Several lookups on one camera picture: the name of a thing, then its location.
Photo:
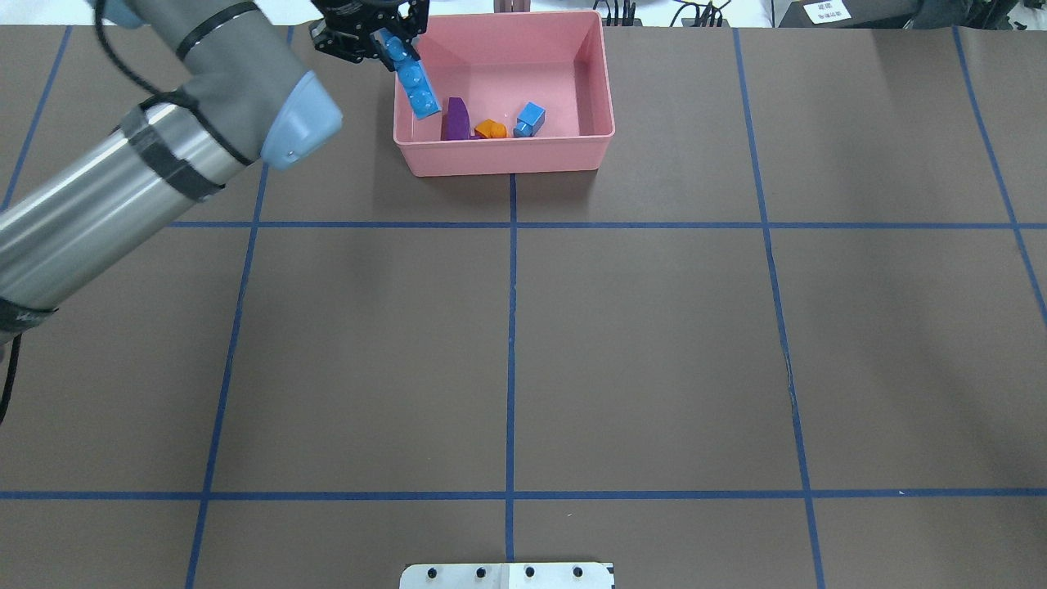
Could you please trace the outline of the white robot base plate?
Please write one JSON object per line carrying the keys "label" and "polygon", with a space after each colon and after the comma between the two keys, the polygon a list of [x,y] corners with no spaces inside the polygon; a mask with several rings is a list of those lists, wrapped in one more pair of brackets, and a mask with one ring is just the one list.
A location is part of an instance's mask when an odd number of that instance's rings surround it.
{"label": "white robot base plate", "polygon": [[453,563],[407,566],[400,588],[614,588],[612,564]]}

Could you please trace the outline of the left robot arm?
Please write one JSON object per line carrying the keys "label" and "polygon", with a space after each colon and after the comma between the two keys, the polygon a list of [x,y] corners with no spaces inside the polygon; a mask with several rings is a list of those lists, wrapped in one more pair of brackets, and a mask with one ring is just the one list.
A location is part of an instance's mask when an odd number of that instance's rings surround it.
{"label": "left robot arm", "polygon": [[2,342],[36,329],[75,291],[226,182],[262,161],[288,169],[343,127],[343,112],[254,1],[93,4],[102,21],[143,24],[190,72],[146,85],[97,146],[2,213]]}

